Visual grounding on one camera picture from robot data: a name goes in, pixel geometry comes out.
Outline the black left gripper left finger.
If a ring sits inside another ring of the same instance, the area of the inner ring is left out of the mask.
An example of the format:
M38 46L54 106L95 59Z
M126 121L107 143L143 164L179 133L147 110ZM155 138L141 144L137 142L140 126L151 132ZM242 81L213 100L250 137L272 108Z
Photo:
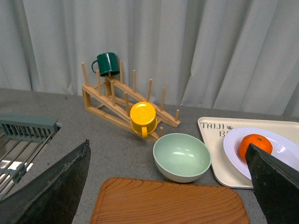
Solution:
M89 140L0 202L2 224L70 224L91 158Z

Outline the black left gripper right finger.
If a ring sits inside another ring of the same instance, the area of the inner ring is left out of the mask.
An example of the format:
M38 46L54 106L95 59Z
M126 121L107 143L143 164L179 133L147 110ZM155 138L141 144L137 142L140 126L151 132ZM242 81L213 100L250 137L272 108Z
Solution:
M256 199L269 224L299 222L299 172L250 143L246 155Z

